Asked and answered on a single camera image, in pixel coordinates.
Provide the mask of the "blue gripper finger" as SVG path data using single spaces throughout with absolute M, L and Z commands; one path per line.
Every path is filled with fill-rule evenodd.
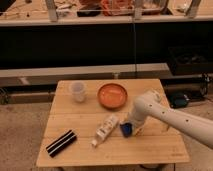
M 131 123 L 121 124 L 120 130 L 124 137 L 130 137 L 132 135 L 132 124 Z

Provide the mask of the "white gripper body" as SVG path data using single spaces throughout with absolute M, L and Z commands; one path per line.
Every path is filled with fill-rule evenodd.
M 141 127 L 146 121 L 147 115 L 133 108 L 128 114 L 126 120 L 133 125 L 134 128 Z

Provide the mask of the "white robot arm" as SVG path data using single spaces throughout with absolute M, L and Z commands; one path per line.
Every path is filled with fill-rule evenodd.
M 133 101 L 133 108 L 120 123 L 124 137 L 130 137 L 151 116 L 179 130 L 203 145 L 213 149 L 213 121 L 160 104 L 161 96 L 155 90 L 146 91 Z

